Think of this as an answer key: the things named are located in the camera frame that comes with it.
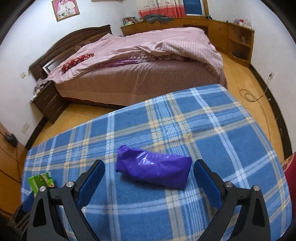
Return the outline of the dark wooden nightstand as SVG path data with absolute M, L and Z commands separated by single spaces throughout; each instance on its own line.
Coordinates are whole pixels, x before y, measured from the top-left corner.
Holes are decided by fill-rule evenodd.
M 67 108 L 68 102 L 60 95 L 53 82 L 48 82 L 33 98 L 32 104 L 54 124 Z

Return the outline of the red floral pillow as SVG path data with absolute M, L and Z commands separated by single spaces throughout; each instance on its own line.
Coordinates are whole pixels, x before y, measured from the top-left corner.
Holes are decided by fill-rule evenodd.
M 85 61 L 85 60 L 88 60 L 89 58 L 92 58 L 94 57 L 94 53 L 87 53 L 87 54 L 84 54 L 84 55 L 81 55 L 81 56 L 78 56 L 68 62 L 66 62 L 62 68 L 61 68 L 61 71 L 63 73 L 66 73 L 69 69 L 71 69 L 72 67 L 76 66 L 77 64 Z

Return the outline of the framed wedding photo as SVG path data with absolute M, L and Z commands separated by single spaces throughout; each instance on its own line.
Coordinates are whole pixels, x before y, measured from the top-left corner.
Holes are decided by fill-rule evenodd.
M 76 0 L 52 1 L 52 7 L 58 22 L 80 14 Z

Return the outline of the bed with brown sheet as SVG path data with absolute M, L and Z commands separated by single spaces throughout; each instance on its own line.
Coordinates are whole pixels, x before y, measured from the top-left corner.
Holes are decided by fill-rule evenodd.
M 219 78 L 205 64 L 190 59 L 162 59 L 100 67 L 55 85 L 63 97 L 128 106 L 170 92 L 212 84 L 220 84 Z

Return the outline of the blue window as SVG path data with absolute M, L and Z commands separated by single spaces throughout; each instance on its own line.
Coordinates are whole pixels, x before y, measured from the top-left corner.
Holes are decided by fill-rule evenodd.
M 203 15 L 200 0 L 183 0 L 183 3 L 187 15 Z

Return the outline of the items on corner shelf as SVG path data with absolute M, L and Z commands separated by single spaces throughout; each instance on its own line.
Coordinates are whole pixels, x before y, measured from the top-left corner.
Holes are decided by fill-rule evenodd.
M 248 19 L 235 19 L 233 23 L 244 28 L 252 29 L 251 22 Z

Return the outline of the purple plastic bag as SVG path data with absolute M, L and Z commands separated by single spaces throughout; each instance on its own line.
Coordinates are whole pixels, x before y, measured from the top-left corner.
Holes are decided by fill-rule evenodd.
M 132 180 L 185 189 L 190 157 L 154 153 L 122 145 L 117 149 L 116 172 Z

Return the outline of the blue plaid blanket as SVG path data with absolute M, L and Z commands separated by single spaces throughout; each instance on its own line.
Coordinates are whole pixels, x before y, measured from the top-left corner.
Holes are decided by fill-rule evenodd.
M 271 240 L 292 223 L 280 161 L 261 127 L 223 86 L 168 93 L 78 125 L 29 150 L 30 178 L 51 175 L 56 188 L 76 181 L 96 160 L 80 206 L 100 240 L 197 240 L 222 207 L 222 193 L 202 160 L 228 189 L 259 192 Z

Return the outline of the books on cabinet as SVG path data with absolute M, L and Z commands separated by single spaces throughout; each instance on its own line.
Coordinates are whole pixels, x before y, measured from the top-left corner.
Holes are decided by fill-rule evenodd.
M 135 16 L 125 17 L 122 19 L 122 21 L 125 26 L 138 23 L 138 19 Z

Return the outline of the pink quilt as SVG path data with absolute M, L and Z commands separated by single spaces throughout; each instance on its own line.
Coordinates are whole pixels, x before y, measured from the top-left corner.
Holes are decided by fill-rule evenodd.
M 94 53 L 94 57 L 77 64 L 66 73 L 61 71 L 66 62 L 87 53 Z M 162 59 L 178 61 L 190 59 L 203 63 L 214 76 L 219 78 L 221 85 L 227 86 L 221 54 L 210 42 L 204 30 L 196 27 L 154 30 L 125 37 L 106 34 L 98 41 L 83 46 L 59 64 L 46 80 L 62 84 L 100 67 L 123 66 Z

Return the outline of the floral curtain with red hem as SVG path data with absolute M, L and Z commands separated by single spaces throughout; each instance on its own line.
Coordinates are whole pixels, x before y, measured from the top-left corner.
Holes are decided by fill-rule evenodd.
M 186 16 L 183 0 L 137 0 L 141 18 L 146 15 L 165 15 L 173 18 Z

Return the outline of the grey clothes pile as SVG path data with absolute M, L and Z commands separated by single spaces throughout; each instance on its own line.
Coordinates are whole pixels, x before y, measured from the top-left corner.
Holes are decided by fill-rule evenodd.
M 148 21 L 150 24 L 153 24 L 155 21 L 158 21 L 160 23 L 168 23 L 174 20 L 174 18 L 170 16 L 165 16 L 165 15 L 159 15 L 159 14 L 150 14 L 150 15 L 145 15 L 143 17 L 144 21 Z

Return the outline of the dark wooden headboard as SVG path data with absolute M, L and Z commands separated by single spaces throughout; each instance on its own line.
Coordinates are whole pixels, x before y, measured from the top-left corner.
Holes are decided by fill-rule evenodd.
M 29 66 L 29 72 L 36 80 L 45 79 L 53 69 L 80 48 L 96 42 L 108 33 L 112 33 L 111 25 L 83 28 L 69 33 L 32 63 Z

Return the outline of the red bin with green rim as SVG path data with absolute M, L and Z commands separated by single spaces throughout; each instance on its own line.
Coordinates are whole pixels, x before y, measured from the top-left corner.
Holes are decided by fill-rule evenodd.
M 284 162 L 281 163 L 284 171 L 288 188 L 290 191 L 290 198 L 292 201 L 292 207 L 295 208 L 295 190 L 296 190 L 296 153 L 293 153 Z

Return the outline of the green snack package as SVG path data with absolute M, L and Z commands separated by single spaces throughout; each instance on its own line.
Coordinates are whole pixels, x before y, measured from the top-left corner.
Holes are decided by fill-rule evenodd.
M 45 187 L 55 187 L 54 180 L 52 178 L 51 172 L 41 173 L 28 178 L 29 185 L 34 192 L 34 196 L 37 195 L 39 188 Z

